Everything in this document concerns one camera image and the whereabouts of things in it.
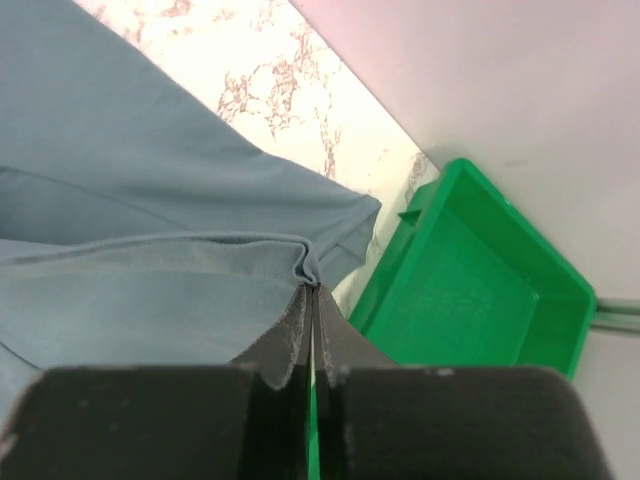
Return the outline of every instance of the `green plastic bin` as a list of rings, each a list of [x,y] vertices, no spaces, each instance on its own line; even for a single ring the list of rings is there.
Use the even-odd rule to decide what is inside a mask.
[[[572,377],[595,295],[468,160],[415,193],[350,322],[402,364]]]

